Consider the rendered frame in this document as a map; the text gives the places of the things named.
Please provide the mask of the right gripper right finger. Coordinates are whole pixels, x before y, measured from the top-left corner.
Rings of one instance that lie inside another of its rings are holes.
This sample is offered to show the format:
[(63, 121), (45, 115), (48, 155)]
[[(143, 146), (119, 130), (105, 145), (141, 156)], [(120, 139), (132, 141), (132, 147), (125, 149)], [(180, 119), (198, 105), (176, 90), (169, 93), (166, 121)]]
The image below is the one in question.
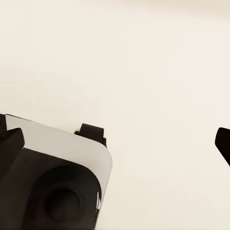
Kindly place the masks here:
[(215, 145), (230, 166), (230, 129), (223, 127), (218, 129)]

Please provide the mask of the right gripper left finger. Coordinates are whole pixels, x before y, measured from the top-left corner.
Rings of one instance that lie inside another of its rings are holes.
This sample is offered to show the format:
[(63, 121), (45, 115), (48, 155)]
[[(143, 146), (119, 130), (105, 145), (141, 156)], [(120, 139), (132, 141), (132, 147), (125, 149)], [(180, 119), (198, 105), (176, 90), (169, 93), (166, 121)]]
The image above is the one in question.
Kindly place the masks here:
[(20, 127), (0, 133), (0, 184), (25, 146)]

